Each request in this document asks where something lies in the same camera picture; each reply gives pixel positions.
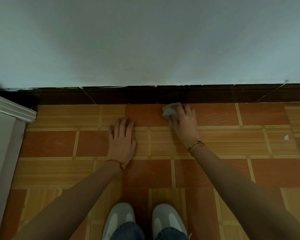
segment shoe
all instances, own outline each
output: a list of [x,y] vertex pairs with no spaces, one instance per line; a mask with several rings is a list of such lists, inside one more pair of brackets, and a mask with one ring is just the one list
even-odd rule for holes
[[173,227],[180,232],[187,234],[185,225],[182,222],[178,212],[168,204],[160,204],[153,210],[152,213],[152,235],[156,238],[158,233],[167,227]]
[[109,240],[115,230],[126,222],[136,222],[132,206],[128,203],[116,204],[109,213],[101,239]]

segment bracelet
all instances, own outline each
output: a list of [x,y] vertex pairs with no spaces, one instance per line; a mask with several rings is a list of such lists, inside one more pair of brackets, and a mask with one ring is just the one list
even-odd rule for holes
[[106,160],[105,162],[110,162],[110,161],[113,161],[113,162],[119,163],[119,164],[120,164],[120,168],[121,168],[121,170],[125,170],[125,169],[126,169],[126,165],[125,165],[123,162],[121,162],[121,161],[117,161],[117,160],[109,159],[109,160]]
[[190,147],[188,148],[188,154],[189,154],[190,157],[194,157],[193,154],[194,154],[195,152],[194,152],[194,151],[193,151],[193,152],[190,152],[190,150],[192,149],[193,146],[195,146],[195,145],[197,145],[197,144],[201,144],[201,145],[205,146],[204,143],[203,143],[202,141],[200,141],[200,140],[197,141],[196,143],[194,143],[192,146],[190,146]]

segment white wall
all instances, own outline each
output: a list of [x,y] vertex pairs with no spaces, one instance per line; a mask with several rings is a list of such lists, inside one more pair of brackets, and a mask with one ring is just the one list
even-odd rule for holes
[[0,0],[0,87],[300,83],[300,0]]

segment tiled floor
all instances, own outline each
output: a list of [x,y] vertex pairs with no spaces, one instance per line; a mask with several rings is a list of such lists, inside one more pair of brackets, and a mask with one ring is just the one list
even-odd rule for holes
[[[150,234],[153,207],[169,202],[192,240],[247,239],[195,160],[187,155],[161,104],[41,106],[24,136],[0,240],[10,240],[64,190],[98,169],[107,126],[136,121],[133,160],[103,192],[72,240],[99,240],[111,207],[130,203]],[[300,221],[300,103],[193,104],[202,141],[262,186]]]

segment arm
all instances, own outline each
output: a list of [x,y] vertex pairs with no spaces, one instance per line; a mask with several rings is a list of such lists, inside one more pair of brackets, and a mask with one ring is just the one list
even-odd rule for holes
[[[196,114],[189,105],[177,111],[179,122],[174,118],[173,127],[188,149],[200,140]],[[300,223],[261,187],[205,146],[197,144],[191,152],[250,239],[300,239]]]
[[[126,119],[118,120],[112,133],[109,127],[109,151],[107,159],[115,159],[124,164],[131,160],[136,140],[132,136],[133,122],[125,131]],[[119,163],[108,161],[96,172],[56,198],[26,225],[14,240],[68,240],[110,181],[120,174]]]

